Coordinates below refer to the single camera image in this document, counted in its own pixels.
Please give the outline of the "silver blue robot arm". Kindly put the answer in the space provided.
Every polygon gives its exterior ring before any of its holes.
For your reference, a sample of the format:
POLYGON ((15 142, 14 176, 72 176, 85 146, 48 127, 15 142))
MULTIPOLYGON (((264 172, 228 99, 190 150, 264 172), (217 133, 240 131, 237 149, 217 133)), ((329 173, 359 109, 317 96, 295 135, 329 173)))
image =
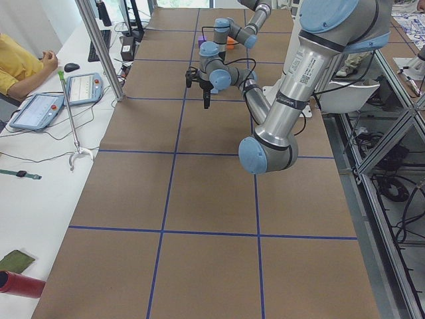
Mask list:
POLYGON ((241 0, 239 3, 252 10, 254 15, 244 27, 239 26, 231 18, 215 20, 213 42, 218 45, 218 55, 221 58, 225 58, 228 38, 251 49, 257 41, 258 31, 272 12, 272 1, 270 0, 241 0))
POLYGON ((200 46, 200 65, 189 68, 185 79, 187 86, 196 82, 203 89, 205 107, 212 89, 235 86, 241 91, 256 127, 240 142, 238 157, 247 172, 263 174, 287 169, 297 160, 292 129, 331 59, 388 43, 392 2, 304 1, 299 8, 299 45, 271 102, 257 85, 254 71, 224 61, 227 38, 252 48, 272 12, 270 1, 245 1, 244 6, 254 12, 250 22, 241 27, 232 19, 217 19, 214 39, 200 46))

